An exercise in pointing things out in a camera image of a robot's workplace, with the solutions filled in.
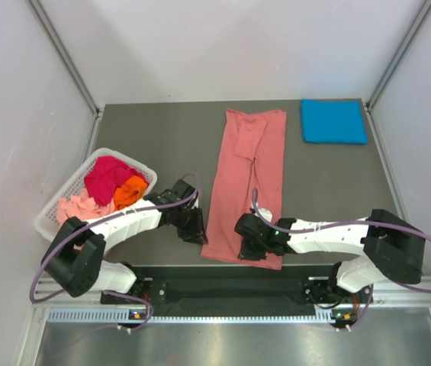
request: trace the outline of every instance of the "laundry basket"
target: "laundry basket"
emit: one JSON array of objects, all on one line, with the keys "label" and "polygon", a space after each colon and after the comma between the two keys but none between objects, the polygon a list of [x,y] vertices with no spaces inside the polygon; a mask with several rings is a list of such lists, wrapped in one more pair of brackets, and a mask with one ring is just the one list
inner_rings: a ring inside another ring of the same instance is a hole
[{"label": "laundry basket", "polygon": [[42,211],[37,215],[34,220],[35,229],[50,242],[53,241],[57,232],[60,229],[60,225],[56,219],[57,203],[61,197],[69,198],[72,195],[78,195],[79,192],[85,187],[85,176],[93,169],[96,160],[100,156],[113,156],[128,166],[135,168],[141,173],[149,184],[146,193],[148,194],[154,187],[157,181],[157,174],[152,169],[147,168],[141,162],[135,159],[129,158],[124,154],[120,154],[117,151],[102,148],[93,152],[89,158],[76,170],[72,177],[59,189],[54,197],[47,203]]}]

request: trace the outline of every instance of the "clothes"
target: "clothes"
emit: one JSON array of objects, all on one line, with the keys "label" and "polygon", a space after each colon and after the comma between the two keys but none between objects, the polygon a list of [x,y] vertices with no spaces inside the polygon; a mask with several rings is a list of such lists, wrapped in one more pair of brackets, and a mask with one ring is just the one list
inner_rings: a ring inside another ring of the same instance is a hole
[{"label": "clothes", "polygon": [[228,110],[226,116],[208,216],[208,244],[201,255],[280,269],[281,257],[274,254],[268,254],[264,261],[238,259],[242,238],[234,227],[240,216],[249,212],[254,187],[259,189],[259,206],[272,212],[272,221],[281,217],[286,113],[245,114]]},{"label": "clothes", "polygon": [[80,220],[96,219],[111,214],[115,211],[114,201],[106,206],[98,206],[95,200],[89,197],[86,188],[83,188],[79,196],[71,196],[69,200],[61,197],[57,204],[56,218],[60,225],[70,217],[78,217]]},{"label": "clothes", "polygon": [[301,102],[301,132],[308,143],[368,143],[360,101]]},{"label": "clothes", "polygon": [[142,198],[147,189],[147,183],[141,177],[133,175],[125,181],[114,193],[115,210],[122,210],[135,204]]},{"label": "clothes", "polygon": [[98,205],[105,206],[110,203],[115,190],[133,175],[141,177],[147,184],[142,174],[121,160],[113,156],[100,156],[93,170],[85,176],[85,186],[89,196]]}]

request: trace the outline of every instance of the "robotic arm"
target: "robotic arm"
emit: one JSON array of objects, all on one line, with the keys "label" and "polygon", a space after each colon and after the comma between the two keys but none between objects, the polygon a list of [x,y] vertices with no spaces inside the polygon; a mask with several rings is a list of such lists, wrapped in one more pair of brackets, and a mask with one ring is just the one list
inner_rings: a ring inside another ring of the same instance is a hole
[{"label": "robotic arm", "polygon": [[[259,209],[267,221],[271,213]],[[373,210],[370,220],[393,223],[415,229],[386,210]],[[245,213],[235,230],[243,237],[240,258],[264,259],[267,252],[276,255],[307,252],[341,252],[358,257],[338,262],[329,273],[326,286],[308,288],[307,293],[315,298],[337,302],[362,288],[385,279],[418,284],[422,276],[425,239],[397,230],[375,226],[348,225],[320,230],[329,223],[313,223],[294,218],[283,218],[277,226],[288,230],[307,230],[309,233],[283,233],[267,226],[254,213]]]},{"label": "robotic arm", "polygon": [[64,239],[87,223],[99,220],[102,223],[68,242],[51,258],[45,271],[72,297],[90,290],[127,293],[136,281],[136,275],[126,265],[104,261],[104,254],[131,236],[164,225],[175,226],[178,237],[183,241],[205,244],[207,237],[197,198],[178,204],[194,192],[195,188],[179,179],[172,189],[161,194],[148,194],[120,211],[124,215],[119,215],[117,211],[101,219],[81,221],[76,217],[69,218],[61,226],[42,262]]}]

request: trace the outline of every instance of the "pink cloth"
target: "pink cloth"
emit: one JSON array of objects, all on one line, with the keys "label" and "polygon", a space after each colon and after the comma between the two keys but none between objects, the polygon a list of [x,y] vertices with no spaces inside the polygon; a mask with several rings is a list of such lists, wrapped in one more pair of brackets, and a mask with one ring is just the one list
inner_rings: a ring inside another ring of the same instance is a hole
[{"label": "pink cloth", "polygon": [[234,227],[250,212],[251,192],[259,190],[259,206],[281,217],[286,113],[245,114],[227,111],[227,124],[218,159],[208,215],[208,244],[204,257],[255,267],[281,269],[281,257],[268,254],[264,261],[238,259],[242,238]]},{"label": "pink cloth", "polygon": [[60,225],[70,217],[76,216],[80,220],[96,219],[111,214],[115,211],[115,203],[112,199],[106,206],[98,206],[95,200],[88,196],[86,188],[83,188],[79,196],[71,196],[69,200],[61,197],[57,203],[56,218]]},{"label": "pink cloth", "polygon": [[85,187],[90,197],[100,206],[106,206],[114,196],[114,192],[132,175],[146,179],[136,169],[131,168],[113,156],[100,156],[93,170],[85,176]]}]

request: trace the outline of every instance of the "folded blue cloth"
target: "folded blue cloth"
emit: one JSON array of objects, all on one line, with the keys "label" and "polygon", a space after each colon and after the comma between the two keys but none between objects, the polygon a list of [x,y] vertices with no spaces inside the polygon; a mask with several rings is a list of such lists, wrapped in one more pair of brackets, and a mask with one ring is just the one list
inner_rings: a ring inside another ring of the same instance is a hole
[{"label": "folded blue cloth", "polygon": [[368,143],[359,101],[301,102],[301,130],[308,143]]}]

